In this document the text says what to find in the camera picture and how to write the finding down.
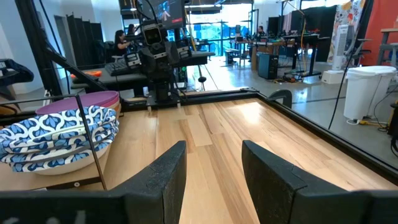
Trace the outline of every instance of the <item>bowl stack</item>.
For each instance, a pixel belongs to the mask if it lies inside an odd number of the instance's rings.
[[[81,96],[81,101],[100,158],[119,131],[114,110],[120,109],[119,95],[91,93]],[[66,174],[94,162],[76,99],[57,101],[37,113],[40,115],[0,130],[0,162],[9,164],[14,172],[42,175]]]
[[[119,93],[116,91],[99,91],[95,93],[89,93],[81,95],[80,100],[83,106],[102,106],[120,111]],[[36,110],[36,114],[52,114],[77,108],[78,106],[76,98],[71,97],[51,103],[47,106],[43,106],[42,108]]]

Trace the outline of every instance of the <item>wooden tabletop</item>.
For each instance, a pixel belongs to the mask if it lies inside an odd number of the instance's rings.
[[[180,223],[259,223],[243,174],[241,148],[246,139],[346,190],[398,189],[255,98],[128,112],[119,128],[104,172],[109,189],[177,141],[187,142]]]
[[[398,32],[398,28],[382,29],[381,32]]]

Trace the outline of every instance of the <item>white trash can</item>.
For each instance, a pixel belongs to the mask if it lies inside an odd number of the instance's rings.
[[[372,116],[374,107],[386,95],[389,83],[395,75],[397,69],[390,66],[349,69],[344,116],[348,119]]]

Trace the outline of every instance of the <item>black computer case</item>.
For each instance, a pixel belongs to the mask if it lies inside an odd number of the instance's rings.
[[[258,74],[260,77],[273,80],[278,75],[278,55],[258,54]]]

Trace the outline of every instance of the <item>red wall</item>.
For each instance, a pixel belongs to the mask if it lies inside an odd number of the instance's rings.
[[[372,14],[369,20],[368,29],[366,31],[366,38],[372,39],[372,41],[365,43],[363,48],[366,50],[371,50],[372,53],[366,54],[365,58],[361,60],[361,64],[376,64],[377,56],[379,55],[379,46],[382,40],[381,29],[393,28],[397,20],[397,16],[398,0],[374,0]],[[398,32],[390,33],[388,42],[398,43]]]

